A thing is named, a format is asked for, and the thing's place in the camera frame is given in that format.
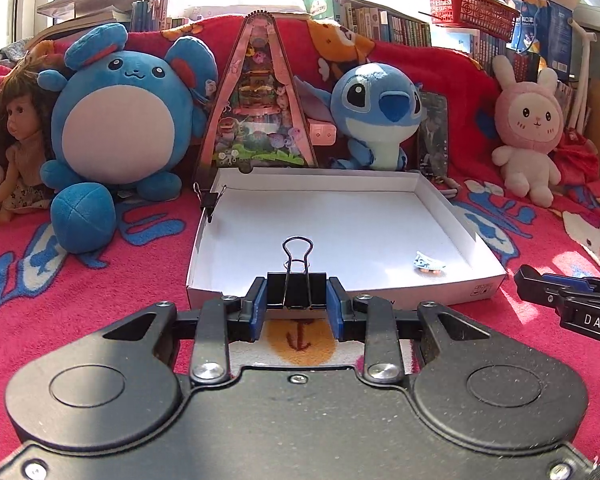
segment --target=blue nose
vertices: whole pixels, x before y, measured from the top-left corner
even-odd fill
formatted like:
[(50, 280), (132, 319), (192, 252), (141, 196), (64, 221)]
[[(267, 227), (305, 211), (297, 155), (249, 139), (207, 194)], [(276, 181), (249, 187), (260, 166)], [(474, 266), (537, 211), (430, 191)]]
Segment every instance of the blue nose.
[(406, 95), (384, 95), (378, 104), (380, 111), (392, 123), (397, 123), (409, 111), (409, 97)]

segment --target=triangular toy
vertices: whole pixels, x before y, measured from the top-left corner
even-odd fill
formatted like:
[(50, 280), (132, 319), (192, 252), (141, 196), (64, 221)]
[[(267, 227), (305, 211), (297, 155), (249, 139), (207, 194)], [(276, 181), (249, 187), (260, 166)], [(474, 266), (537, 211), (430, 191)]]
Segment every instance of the triangular toy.
[(208, 189), (217, 168), (317, 165), (274, 17), (248, 14), (216, 94), (194, 181)]

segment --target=white box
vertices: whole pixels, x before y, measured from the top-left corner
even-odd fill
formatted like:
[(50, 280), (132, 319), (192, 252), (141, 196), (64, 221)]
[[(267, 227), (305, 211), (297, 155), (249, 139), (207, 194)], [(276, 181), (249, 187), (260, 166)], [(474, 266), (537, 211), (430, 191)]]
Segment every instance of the white box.
[[(212, 221), (200, 220), (187, 274), (192, 308), (220, 294), (244, 296), (257, 276), (285, 272), (282, 243), (314, 242), (310, 272), (336, 276), (352, 297), (381, 296), (396, 308), (492, 296), (506, 275), (454, 206), (419, 173), (255, 168), (218, 170), (226, 186)], [(302, 258), (307, 244), (288, 245)], [(441, 274), (414, 268), (416, 251), (442, 260)], [(294, 264), (300, 272), (302, 265)]]

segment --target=silver bolt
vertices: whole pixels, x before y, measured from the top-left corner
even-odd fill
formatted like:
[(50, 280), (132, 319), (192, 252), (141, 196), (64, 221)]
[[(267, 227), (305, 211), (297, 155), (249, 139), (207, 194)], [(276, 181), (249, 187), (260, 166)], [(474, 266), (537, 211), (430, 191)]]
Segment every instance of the silver bolt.
[(193, 367), (193, 374), (200, 379), (217, 379), (224, 375), (224, 368), (218, 363), (204, 363)]
[(398, 370), (396, 365), (392, 365), (391, 363), (378, 363), (377, 365), (370, 366), (367, 372), (374, 379), (386, 381), (395, 379), (400, 373), (400, 370)]
[(549, 471), (549, 480), (567, 480), (571, 476), (571, 467), (569, 464), (557, 464)]
[(29, 480), (45, 480), (46, 469), (42, 467), (42, 464), (30, 462), (24, 466), (24, 474)]
[(289, 382), (293, 384), (306, 384), (309, 378), (306, 375), (292, 375), (289, 377)]

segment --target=black binder clip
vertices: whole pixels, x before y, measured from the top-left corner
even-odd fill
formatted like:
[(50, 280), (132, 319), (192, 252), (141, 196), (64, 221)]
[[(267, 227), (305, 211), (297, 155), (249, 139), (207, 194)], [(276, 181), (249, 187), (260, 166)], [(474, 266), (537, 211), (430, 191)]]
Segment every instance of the black binder clip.
[(220, 197), (224, 193), (226, 186), (222, 186), (219, 193), (210, 191), (202, 191), (197, 182), (193, 183), (193, 191), (196, 193), (198, 200), (200, 200), (200, 211), (202, 214), (206, 214), (206, 221), (211, 224), (211, 220), (214, 214), (214, 210), (218, 205)]
[[(302, 240), (309, 247), (300, 260), (287, 248), (293, 240)], [(327, 307), (327, 273), (309, 272), (309, 254), (314, 243), (303, 236), (292, 236), (282, 243), (286, 256), (286, 272), (267, 273), (267, 308), (295, 310), (324, 310)], [(304, 272), (292, 272), (293, 262), (304, 265)]]
[(561, 327), (600, 341), (600, 278), (540, 275), (522, 265), (514, 280), (521, 300), (555, 309)]

